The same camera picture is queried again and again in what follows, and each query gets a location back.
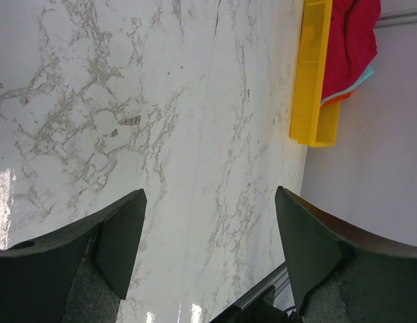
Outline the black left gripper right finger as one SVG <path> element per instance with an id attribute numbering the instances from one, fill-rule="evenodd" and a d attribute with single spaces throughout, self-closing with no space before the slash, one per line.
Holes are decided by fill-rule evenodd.
<path id="1" fill-rule="evenodd" d="M 282 186 L 275 204 L 304 322 L 417 322 L 417 246 L 361 229 Z"/>

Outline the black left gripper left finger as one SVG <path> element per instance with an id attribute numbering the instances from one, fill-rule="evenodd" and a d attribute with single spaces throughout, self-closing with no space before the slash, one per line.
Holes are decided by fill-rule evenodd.
<path id="1" fill-rule="evenodd" d="M 115 322 L 126 299 L 147 198 L 102 210 L 0 250 L 0 322 Z"/>

